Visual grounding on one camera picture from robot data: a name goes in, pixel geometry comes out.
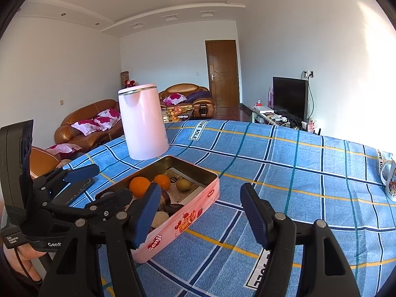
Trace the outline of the left hand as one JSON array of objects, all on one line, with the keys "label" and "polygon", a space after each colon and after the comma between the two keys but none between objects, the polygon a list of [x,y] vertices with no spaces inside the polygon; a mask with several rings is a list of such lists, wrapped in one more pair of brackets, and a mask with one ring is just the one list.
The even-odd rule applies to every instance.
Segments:
[{"label": "left hand", "polygon": [[3,252],[13,270],[25,277],[31,277],[34,282],[39,282],[41,280],[39,273],[36,268],[34,268],[31,261],[44,256],[46,254],[45,252],[36,251],[29,243],[21,245],[16,249],[8,249],[4,246]]}]

